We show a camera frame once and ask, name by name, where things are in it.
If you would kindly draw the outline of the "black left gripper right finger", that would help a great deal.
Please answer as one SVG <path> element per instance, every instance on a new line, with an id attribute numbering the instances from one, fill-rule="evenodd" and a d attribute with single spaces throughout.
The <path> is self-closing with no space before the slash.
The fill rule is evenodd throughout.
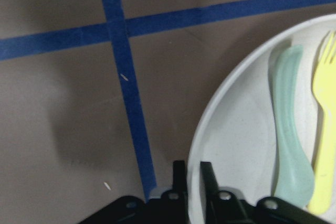
<path id="1" fill-rule="evenodd" d="M 262 198 L 252 206 L 233 192 L 219 188 L 210 162 L 200 162 L 200 171 L 205 190 L 205 223 L 327 223 L 276 197 Z"/>

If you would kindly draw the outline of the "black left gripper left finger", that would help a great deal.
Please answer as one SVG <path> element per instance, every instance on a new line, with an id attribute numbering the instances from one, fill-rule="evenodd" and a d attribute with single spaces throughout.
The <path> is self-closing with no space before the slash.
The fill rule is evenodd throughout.
<path id="1" fill-rule="evenodd" d="M 173 162 L 172 188 L 158 198 L 122 196 L 81 223 L 188 223 L 185 162 Z"/>

